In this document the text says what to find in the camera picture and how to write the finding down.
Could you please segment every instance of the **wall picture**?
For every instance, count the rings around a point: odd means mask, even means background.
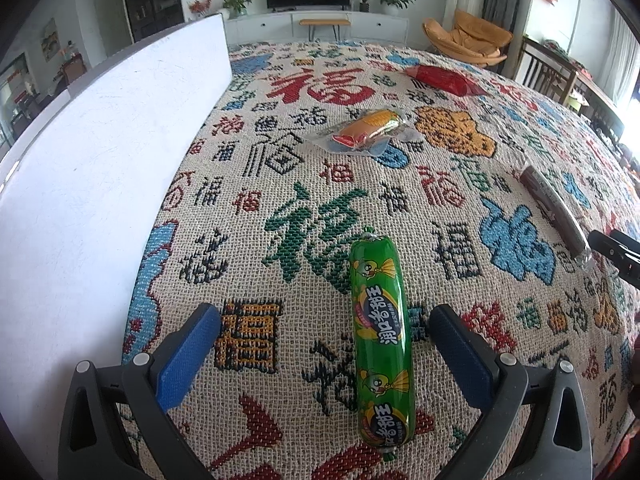
[[[42,31],[42,54],[44,59],[49,61],[60,51],[60,41],[58,40],[58,29],[53,18],[49,20],[47,26]]]

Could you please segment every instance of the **red plastic bag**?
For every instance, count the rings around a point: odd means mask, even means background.
[[[429,86],[439,88],[458,97],[465,95],[487,95],[476,83],[467,79],[458,72],[440,68],[437,66],[418,65],[405,69],[407,75],[427,83]]]

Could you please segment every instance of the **blue cloud pattern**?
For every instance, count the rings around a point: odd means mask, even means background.
[[[507,112],[507,115],[513,119],[514,121],[518,121],[519,123],[522,124],[527,124],[527,121],[525,121],[521,115],[519,113],[517,113],[516,110],[514,110],[513,108],[509,108],[508,106],[505,105],[500,105],[502,106],[502,108],[504,108],[504,111]]]
[[[243,57],[231,62],[231,72],[238,74],[254,74],[264,70],[269,66],[268,60],[273,54],[262,54],[261,56]]]
[[[398,63],[398,65],[403,66],[415,66],[420,65],[420,60],[417,57],[402,57],[396,50],[393,50],[391,54],[386,56],[386,58],[392,63]]]
[[[159,305],[156,298],[151,295],[151,284],[164,270],[164,263],[170,256],[171,243],[177,226],[176,222],[167,222],[154,227],[146,242],[129,307],[122,351],[123,363],[129,362],[136,354],[144,351],[156,336]]]
[[[336,44],[339,46],[362,46],[361,41],[334,41],[332,44]]]
[[[520,282],[527,271],[551,285],[556,271],[556,256],[548,243],[538,240],[538,230],[529,218],[531,211],[519,205],[506,218],[497,203],[481,197],[489,216],[480,224],[480,239],[492,253],[491,263],[506,270]]]
[[[574,176],[571,173],[563,173],[562,179],[564,180],[564,190],[567,193],[571,193],[575,196],[575,199],[580,203],[580,205],[585,209],[591,209],[591,202],[587,196],[580,190],[578,185],[575,183]]]
[[[562,115],[560,115],[552,105],[550,105],[543,99],[537,99],[534,97],[533,100],[537,102],[540,108],[542,108],[546,113],[552,116],[556,121],[562,121]]]
[[[630,220],[626,224],[626,234],[628,236],[631,236],[634,240],[639,240],[640,239],[640,232],[638,232],[638,227],[636,226],[636,222],[635,221]]]
[[[400,170],[407,167],[409,164],[409,157],[406,153],[400,148],[396,148],[391,143],[386,147],[384,153],[377,156],[374,160],[383,166],[393,168],[394,170]]]
[[[475,66],[473,66],[472,64],[469,63],[462,63],[462,62],[455,62],[457,65],[460,65],[463,68],[466,68],[467,70],[469,70],[469,72],[473,72],[475,74],[478,75],[482,75],[482,71],[478,70]]]
[[[549,121],[547,121],[544,117],[536,117],[536,122],[543,128],[546,128],[547,130],[549,130],[556,137],[560,137],[560,132],[558,132],[558,130],[556,130],[553,127],[553,125]]]

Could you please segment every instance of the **sausage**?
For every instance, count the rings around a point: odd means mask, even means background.
[[[558,231],[571,257],[576,260],[585,259],[589,254],[587,238],[574,215],[545,176],[533,166],[527,166],[520,175],[520,181],[538,202],[551,225]]]
[[[388,237],[356,241],[350,254],[358,430],[380,453],[414,436],[411,329],[398,252]]]

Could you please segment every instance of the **wooden chair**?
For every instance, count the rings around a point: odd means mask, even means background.
[[[523,62],[527,63],[527,71],[518,82],[566,106],[577,80],[577,68],[555,52],[540,50],[540,46],[529,38],[523,39],[516,74],[522,73]]]

